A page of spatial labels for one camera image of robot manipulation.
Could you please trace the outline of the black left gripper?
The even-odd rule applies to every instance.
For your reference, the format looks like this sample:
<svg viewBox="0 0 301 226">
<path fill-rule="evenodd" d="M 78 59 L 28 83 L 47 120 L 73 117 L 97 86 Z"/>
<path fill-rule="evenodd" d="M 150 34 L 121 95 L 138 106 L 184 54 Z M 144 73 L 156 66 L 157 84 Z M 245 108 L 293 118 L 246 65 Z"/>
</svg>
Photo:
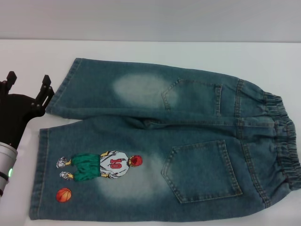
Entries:
<svg viewBox="0 0 301 226">
<path fill-rule="evenodd" d="M 17 76 L 10 71 L 6 80 L 0 82 L 0 93 L 8 94 L 15 84 Z M 20 94 L 8 94 L 0 98 L 0 141 L 17 149 L 27 123 L 45 114 L 46 108 L 54 96 L 51 79 L 45 75 L 40 92 L 36 98 Z"/>
</svg>

